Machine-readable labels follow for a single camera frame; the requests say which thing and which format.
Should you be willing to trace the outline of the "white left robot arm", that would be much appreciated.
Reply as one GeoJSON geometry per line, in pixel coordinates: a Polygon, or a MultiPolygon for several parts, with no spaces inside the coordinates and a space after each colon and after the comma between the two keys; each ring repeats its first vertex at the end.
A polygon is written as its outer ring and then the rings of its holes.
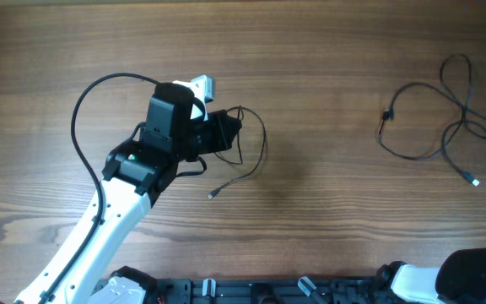
{"type": "Polygon", "coordinates": [[[97,285],[127,235],[160,194],[183,174],[182,161],[231,148],[241,129],[227,111],[209,112],[215,82],[202,75],[189,82],[157,83],[147,116],[106,157],[95,195],[65,242],[42,272],[15,298],[17,303],[145,303],[156,280],[123,267],[97,285]]]}

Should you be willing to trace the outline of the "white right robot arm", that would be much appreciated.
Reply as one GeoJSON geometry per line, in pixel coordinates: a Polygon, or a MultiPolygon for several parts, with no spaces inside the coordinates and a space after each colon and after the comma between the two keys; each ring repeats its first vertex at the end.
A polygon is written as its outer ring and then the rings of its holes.
{"type": "Polygon", "coordinates": [[[486,247],[458,250],[439,268],[385,264],[370,289],[404,303],[486,304],[486,247]]]}

